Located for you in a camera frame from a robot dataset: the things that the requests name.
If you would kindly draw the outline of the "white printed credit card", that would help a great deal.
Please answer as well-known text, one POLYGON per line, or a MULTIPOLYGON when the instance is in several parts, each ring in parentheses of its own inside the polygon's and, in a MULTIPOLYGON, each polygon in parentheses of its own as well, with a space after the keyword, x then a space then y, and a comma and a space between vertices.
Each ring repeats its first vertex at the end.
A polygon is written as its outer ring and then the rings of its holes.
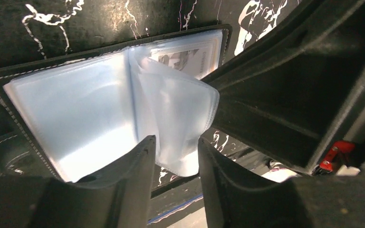
POLYGON ((217 68, 218 47, 215 40, 184 45, 167 43, 153 48, 150 59, 200 80, 217 68))

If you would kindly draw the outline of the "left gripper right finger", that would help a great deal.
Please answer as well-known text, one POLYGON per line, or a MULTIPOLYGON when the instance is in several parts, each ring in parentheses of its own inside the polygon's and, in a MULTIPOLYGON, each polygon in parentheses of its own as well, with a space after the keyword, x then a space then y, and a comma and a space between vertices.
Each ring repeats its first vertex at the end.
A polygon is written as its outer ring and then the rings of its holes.
POLYGON ((210 228, 365 228, 365 176, 263 178, 198 143, 210 228))

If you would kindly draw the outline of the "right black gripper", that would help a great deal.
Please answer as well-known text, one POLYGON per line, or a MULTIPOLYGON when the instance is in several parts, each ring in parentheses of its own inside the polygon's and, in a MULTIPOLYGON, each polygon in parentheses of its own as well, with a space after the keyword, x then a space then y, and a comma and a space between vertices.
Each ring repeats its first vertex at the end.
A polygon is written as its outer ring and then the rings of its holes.
POLYGON ((365 0, 303 0, 206 82, 214 126, 298 172, 365 172, 365 0))

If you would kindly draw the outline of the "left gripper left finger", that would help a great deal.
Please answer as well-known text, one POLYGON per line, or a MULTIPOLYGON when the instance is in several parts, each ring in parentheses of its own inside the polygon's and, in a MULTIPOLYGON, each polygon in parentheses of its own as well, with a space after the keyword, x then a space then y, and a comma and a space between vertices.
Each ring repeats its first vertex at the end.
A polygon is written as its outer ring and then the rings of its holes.
POLYGON ((156 138, 83 178, 0 177, 0 228, 145 228, 156 138))

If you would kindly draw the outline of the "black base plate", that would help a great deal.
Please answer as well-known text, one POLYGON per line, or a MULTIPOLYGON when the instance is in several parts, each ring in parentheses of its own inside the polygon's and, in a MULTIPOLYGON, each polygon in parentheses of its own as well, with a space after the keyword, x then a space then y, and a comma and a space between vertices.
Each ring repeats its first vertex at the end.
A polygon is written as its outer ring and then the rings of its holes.
POLYGON ((177 178, 151 193, 147 226, 167 227, 203 207, 199 176, 177 178))

